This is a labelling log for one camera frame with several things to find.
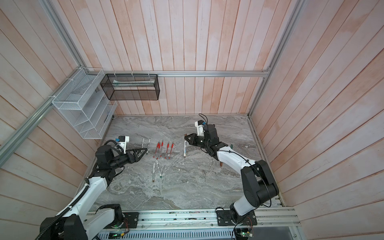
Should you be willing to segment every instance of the black mounting plate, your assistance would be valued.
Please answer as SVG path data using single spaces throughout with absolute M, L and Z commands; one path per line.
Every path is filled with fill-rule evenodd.
M 128 219 L 128 228 L 137 228 L 137 221 L 139 220 L 139 213 L 138 212 L 123 212 L 125 218 Z M 125 224 L 121 226 L 120 229 L 125 229 Z M 112 226 L 108 224 L 104 229 L 111 229 Z
M 217 210 L 217 224 L 219 226 L 234 226 L 236 223 L 233 223 L 231 219 L 231 212 L 230 210 Z M 244 216 L 240 216 L 240 219 L 243 219 L 244 221 L 242 223 L 239 223 L 239 226 L 241 225 L 257 225 L 256 221 L 256 215 L 254 211 L 250 211 L 249 213 L 245 214 Z

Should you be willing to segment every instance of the white wire mesh shelf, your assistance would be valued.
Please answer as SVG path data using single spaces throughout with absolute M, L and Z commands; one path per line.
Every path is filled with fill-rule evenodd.
M 104 73 L 87 75 L 81 69 L 53 100 L 54 106 L 87 139 L 102 139 L 117 107 L 104 91 L 95 91 Z

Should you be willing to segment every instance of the black wire mesh basket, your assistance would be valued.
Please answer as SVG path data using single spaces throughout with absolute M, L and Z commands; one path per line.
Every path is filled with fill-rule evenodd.
M 158 100 L 156 74 L 106 74 L 100 83 L 109 100 Z

